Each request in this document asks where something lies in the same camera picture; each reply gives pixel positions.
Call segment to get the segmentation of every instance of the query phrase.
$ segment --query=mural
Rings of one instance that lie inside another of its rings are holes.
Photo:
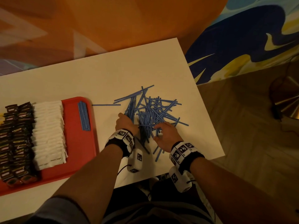
[[[299,53],[299,0],[229,0],[185,57],[197,84],[282,64]]]
[[[299,0],[0,0],[0,75],[177,37],[197,84],[299,52]]]

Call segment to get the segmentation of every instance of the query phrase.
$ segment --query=pile of blue straws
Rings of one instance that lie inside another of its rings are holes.
[[[78,103],[79,115],[83,131],[90,131],[89,118],[87,113],[86,104],[83,101]]]
[[[164,119],[167,119],[167,120],[174,121],[174,123],[172,123],[174,124],[174,126],[177,126],[178,123],[183,124],[185,126],[189,126],[186,123],[180,122],[180,118],[177,119],[176,117],[168,113],[168,111],[172,112],[171,110],[172,107],[176,105],[182,105],[178,103],[176,99],[172,101],[172,100],[165,100],[160,97],[156,97],[156,98],[146,97],[147,90],[153,86],[154,85],[146,88],[141,87],[140,91],[137,91],[128,96],[114,100],[114,104],[116,104],[118,102],[131,99],[127,109],[125,110],[125,115],[128,116],[133,123],[134,123],[135,114],[139,117],[140,139],[138,139],[137,137],[136,139],[140,142],[140,144],[144,147],[144,149],[148,154],[150,152],[145,147],[145,142],[147,141],[149,143],[149,138],[150,137],[154,138],[153,131],[155,131],[155,136],[158,136],[161,130],[161,129],[153,128],[156,124],[165,122]],[[140,94],[141,97],[138,103],[136,104],[136,97]],[[153,154],[156,153],[158,148],[159,147],[156,147]],[[159,159],[161,151],[162,149],[159,150],[159,153],[155,160],[156,162]]]

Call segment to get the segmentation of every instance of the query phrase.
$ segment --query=person's left hand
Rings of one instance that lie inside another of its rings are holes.
[[[129,117],[124,115],[123,113],[118,114],[119,119],[116,120],[115,130],[118,131],[120,129],[127,129],[132,132],[133,136],[135,136],[138,131],[138,125],[135,125]]]

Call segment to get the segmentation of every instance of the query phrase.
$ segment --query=wooden floor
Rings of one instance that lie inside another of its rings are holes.
[[[298,74],[299,62],[290,70]],[[271,82],[285,71],[281,65],[198,89],[226,154],[214,162],[294,211],[299,208],[299,137],[282,131],[268,98]]]

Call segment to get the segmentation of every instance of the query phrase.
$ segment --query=white table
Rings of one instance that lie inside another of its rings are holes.
[[[63,100],[76,96],[89,98],[93,104],[111,104],[114,99],[150,88],[147,96],[177,99],[171,113],[181,117],[189,127],[178,124],[185,141],[192,142],[207,159],[224,155],[210,117],[198,92],[184,54],[176,38],[138,47],[109,52],[47,67],[0,77],[0,112],[4,106],[27,101]],[[99,148],[114,132],[119,112],[124,112],[129,100],[121,106],[93,107]],[[151,140],[153,152],[156,143]],[[173,166],[169,154],[144,152],[144,168],[138,173],[123,170],[115,187],[167,173]],[[120,168],[125,166],[123,158]],[[34,212],[66,179],[0,197],[0,222]]]

